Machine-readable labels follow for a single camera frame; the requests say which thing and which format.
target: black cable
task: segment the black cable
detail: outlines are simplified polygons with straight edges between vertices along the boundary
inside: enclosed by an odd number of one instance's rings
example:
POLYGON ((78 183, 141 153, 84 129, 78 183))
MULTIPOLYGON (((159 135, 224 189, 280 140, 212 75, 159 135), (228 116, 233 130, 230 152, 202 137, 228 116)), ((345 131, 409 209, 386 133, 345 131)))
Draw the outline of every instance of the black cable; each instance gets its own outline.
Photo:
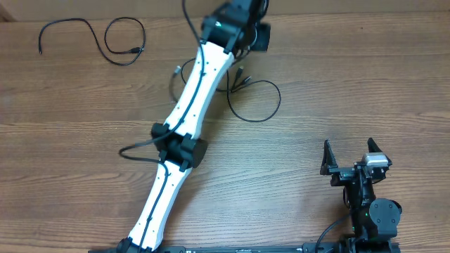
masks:
POLYGON ((362 176, 362 169, 359 170, 358 173, 359 176, 359 194, 361 196, 361 203, 359 203, 359 208, 363 207, 363 202, 364 202, 364 189, 363 189, 363 176, 362 176))
POLYGON ((240 61, 244 60, 245 57, 247 57, 250 54, 250 47, 247 48, 247 52, 244 55, 244 50, 240 50, 239 55, 236 56, 236 59, 234 60, 233 64, 231 66, 234 66, 236 63, 239 63, 240 61))
POLYGON ((262 14, 258 18, 259 21, 267 14, 267 10, 269 9, 269 0, 266 0, 264 2, 263 8, 264 8, 264 10, 263 10, 262 14))
MULTIPOLYGON (((191 99, 191 101, 189 102, 188 106, 186 107, 186 110, 184 111, 184 113, 183 113, 183 115, 181 116, 180 120, 178 121, 178 123, 174 126, 174 128, 173 128, 171 131, 169 131, 169 132, 167 132, 166 134, 164 134, 164 135, 162 135, 162 136, 159 136, 159 137, 157 137, 157 138, 153 138, 153 139, 150 139, 150 140, 147 140, 147 141, 144 141, 144 142, 140 142, 140 143, 135 143, 135 144, 133 144, 133 145, 131 145, 131 146, 127 146, 127 147, 121 148, 121 149, 119 150, 119 155, 120 155, 121 157, 125 158, 125 159, 134 160, 134 161, 143 161, 143 162, 155 162, 155 163, 158 163, 158 164, 162 164, 162 165, 164 166, 164 168, 165 168, 165 171, 166 171, 166 173, 165 173, 165 182, 162 184, 162 187, 161 187, 161 189, 160 189, 160 192, 159 192, 159 194, 158 194, 158 197, 156 198, 155 203, 153 204, 153 207, 152 207, 152 209, 151 209, 151 211, 150 211, 150 214, 148 215, 146 227, 144 228, 144 232, 143 232, 143 235, 142 235, 142 238, 141 238, 141 242, 139 243, 138 253, 141 253, 143 240, 144 240, 144 238, 146 237, 147 228, 148 228, 148 225, 149 225, 149 223, 150 223, 150 220, 152 219, 153 211, 154 211, 154 209, 156 208, 156 205, 157 205, 157 203, 158 203, 159 197, 161 196, 162 192, 164 191, 165 183, 167 182, 167 177, 168 177, 170 174, 168 174, 168 169, 167 169, 167 167, 165 166, 165 164, 164 164, 163 162, 157 160, 157 159, 143 158, 143 157, 132 157, 132 156, 125 155, 124 152, 127 151, 127 150, 134 149, 134 148, 139 148, 139 147, 143 147, 143 146, 150 145, 150 144, 152 144, 152 143, 154 143, 154 142, 156 142, 156 141, 160 141, 160 140, 162 140, 162 139, 168 137, 170 134, 174 133, 174 132, 181 126, 181 124, 183 124, 184 119, 186 118, 186 115, 187 115, 188 112, 189 112, 189 109, 191 109, 191 106, 192 106, 192 104, 194 103, 195 97, 197 96, 198 90, 200 89, 200 85, 202 84, 203 75, 204 75, 204 73, 205 73, 205 54, 204 54, 204 52, 203 52, 203 45, 201 44, 201 42, 200 42, 200 37, 198 36, 198 33, 197 33, 197 31, 195 30, 194 25, 193 25, 193 23, 191 22, 191 19, 189 18, 189 15, 188 15, 188 13, 187 13, 187 11, 186 11, 186 0, 182 0, 181 6, 182 6, 182 8, 183 8, 183 14, 184 14, 184 17, 185 17, 185 19, 186 19, 186 22, 188 23, 188 25, 189 25, 189 27, 190 27, 190 29, 191 29, 191 31, 192 31, 194 37, 195 37, 195 40, 196 40, 197 43, 198 43, 198 46, 199 46, 199 49, 200 49, 200 54, 201 54, 201 56, 202 56, 202 69, 201 69, 201 71, 200 71, 200 78, 199 78, 199 80, 198 80, 198 84, 197 84, 197 87, 195 88, 195 91, 194 91, 194 94, 193 94, 193 96, 192 96, 192 99, 191 99)), ((171 82, 171 83, 173 82, 173 80, 174 80, 174 78, 176 77, 177 74, 178 74, 178 69, 177 69, 176 72, 172 75, 172 78, 170 79, 170 82, 171 82)))
POLYGON ((346 198, 346 196, 347 196, 347 191, 345 190, 345 188, 343 188, 343 191, 342 191, 342 199, 344 200, 344 206, 346 207, 346 208, 348 208, 348 209, 350 209, 350 205, 349 205, 349 203, 348 203, 348 199, 346 198))
POLYGON ((335 226, 337 226, 337 225, 341 224, 343 221, 345 221, 348 217, 350 217, 354 213, 354 211, 355 210, 351 211, 349 214, 346 214, 342 218, 333 222, 333 224, 329 225, 329 227, 327 227, 327 229, 324 230, 324 232, 321 234, 321 236, 317 240, 315 253, 319 253, 319 245, 320 245, 322 239, 325 237, 326 233, 328 233, 330 230, 332 230, 335 226))
POLYGON ((52 24, 56 24, 56 23, 59 23, 59 22, 67 22, 67 21, 82 21, 82 22, 85 22, 85 23, 89 26, 89 29, 91 29, 91 32, 92 32, 92 34, 93 34, 93 36, 94 36, 94 39, 96 40, 96 44, 97 44, 98 50, 100 51, 101 55, 102 55, 108 62, 110 62, 110 63, 112 63, 112 64, 114 64, 114 65, 118 65, 118 66, 128 66, 128 65, 134 63, 134 62, 137 60, 137 58, 138 58, 139 56, 141 56, 141 54, 142 54, 142 52, 143 52, 143 50, 144 50, 144 48, 145 48, 145 46, 146 46, 146 29, 143 27, 141 21, 137 20, 136 18, 130 18, 130 17, 121 17, 121 18, 115 18, 115 19, 113 19, 113 20, 108 24, 108 26, 106 27, 106 30, 105 30, 104 40, 105 40, 106 48, 109 50, 109 52, 114 53, 114 54, 128 54, 128 53, 135 53, 135 54, 136 54, 136 56, 134 57, 134 59, 131 60, 131 61, 128 62, 128 63, 118 63, 118 62, 115 62, 114 60, 109 59, 109 58, 106 56, 106 54, 103 52, 103 50, 101 49, 100 44, 99 44, 99 42, 98 42, 98 40, 97 40, 96 33, 94 32, 94 29, 92 29, 91 24, 89 24, 89 22, 88 22, 87 20, 85 20, 85 19, 83 19, 83 18, 68 18, 68 19, 62 19, 62 20, 55 20, 55 21, 50 22, 50 23, 48 23, 48 24, 46 24, 45 26, 42 27, 41 32, 39 33, 38 45, 37 45, 37 48, 38 48, 40 54, 42 54, 41 38, 42 38, 42 33, 44 32, 44 30, 45 30, 48 26, 50 26, 50 25, 52 25, 52 24), (137 23, 139 23, 139 24, 141 25, 141 27, 142 27, 142 35, 143 35, 142 46, 132 48, 132 49, 130 49, 130 50, 128 50, 128 51, 113 51, 113 50, 110 49, 108 43, 106 42, 106 34, 108 33, 108 30, 110 29, 111 25, 112 25, 114 22, 116 22, 116 21, 118 21, 118 20, 123 20, 123 19, 134 20, 134 21, 136 21, 137 23))
MULTIPOLYGON (((247 51, 247 53, 246 53, 245 55, 243 55, 243 51, 241 51, 240 56, 237 56, 237 58, 240 58, 240 60, 238 60, 238 61, 241 61, 242 59, 244 59, 246 56, 248 56, 249 53, 250 53, 250 50, 247 51)), ((184 83, 185 85, 186 85, 187 81, 186 81, 186 79, 184 78, 184 68, 185 68, 185 66, 186 66, 188 63, 190 63, 190 62, 193 61, 193 60, 195 60, 195 58, 191 58, 190 60, 187 60, 187 61, 186 61, 185 63, 183 63, 183 65, 181 66, 181 70, 180 70, 181 80, 183 80, 183 83, 184 83)), ((271 118, 278 112, 278 109, 279 109, 280 106, 281 106, 281 92, 280 92, 280 89, 277 87, 276 84, 274 84, 273 82, 267 81, 267 80, 259 80, 259 81, 254 81, 254 82, 250 82, 250 83, 249 83, 248 81, 250 80, 250 77, 245 78, 240 84, 236 85, 236 83, 237 83, 237 81, 239 80, 239 78, 240 78, 241 75, 242 75, 242 68, 239 68, 239 69, 238 69, 238 72, 236 73, 236 78, 234 79, 234 83, 233 83, 233 85, 232 85, 231 88, 230 88, 230 87, 229 87, 229 84, 230 84, 230 77, 229 77, 229 71, 227 70, 227 71, 226 71, 226 89, 219 89, 219 88, 218 88, 218 89, 216 89, 216 91, 217 91, 217 92, 226 92, 226 99, 227 99, 227 101, 228 101, 228 105, 229 105, 229 107, 230 107, 230 110, 231 110, 231 112, 232 112, 238 119, 241 119, 241 120, 243 120, 243 121, 245 121, 245 122, 252 122, 252 123, 255 123, 255 122, 265 122, 265 121, 271 119, 271 118), (237 92, 237 91, 240 91, 241 89, 244 89, 244 88, 246 88, 246 87, 249 87, 250 85, 258 84, 258 83, 262 83, 262 82, 266 82, 266 83, 269 83, 269 84, 273 85, 273 86, 275 87, 275 89, 277 90, 277 92, 278 92, 278 105, 276 106, 276 109, 274 110, 274 112, 273 112, 270 116, 268 116, 267 118, 264 118, 264 119, 246 119, 246 118, 240 116, 240 115, 234 110, 234 108, 233 108, 233 106, 232 106, 232 104, 231 104, 230 94, 231 94, 231 93, 235 93, 235 92, 237 92)), ((175 101, 176 103, 178 103, 178 99, 175 97, 175 94, 174 94, 173 86, 172 86, 172 85, 169 86, 169 94, 170 94, 170 96, 172 97, 172 100, 175 101)))

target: wooden table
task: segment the wooden table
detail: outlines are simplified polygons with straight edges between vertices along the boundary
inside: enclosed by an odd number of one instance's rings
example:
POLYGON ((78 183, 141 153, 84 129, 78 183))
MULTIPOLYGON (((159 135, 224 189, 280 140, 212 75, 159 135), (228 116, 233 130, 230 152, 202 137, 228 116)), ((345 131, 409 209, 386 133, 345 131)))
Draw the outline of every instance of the wooden table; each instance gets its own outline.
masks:
MULTIPOLYGON (((323 141, 345 166, 374 137, 394 162, 375 194, 404 208, 394 241, 403 252, 450 251, 450 13, 266 20, 269 52, 250 54, 244 75, 279 85, 281 108, 253 124, 231 114, 224 94, 214 97, 202 132, 210 146, 179 193, 165 244, 315 241, 347 212, 342 189, 319 175, 323 141)), ((100 38, 108 22, 92 22, 100 38)), ((0 252, 113 247, 136 222, 156 166, 117 151, 164 121, 174 107, 169 76, 195 55, 184 20, 143 22, 146 50, 128 67, 106 62, 84 23, 48 28, 42 56, 44 23, 0 24, 0 252)), ((117 23, 108 41, 117 50, 139 46, 139 26, 117 23)), ((253 119, 276 102, 265 84, 233 96, 253 119)))

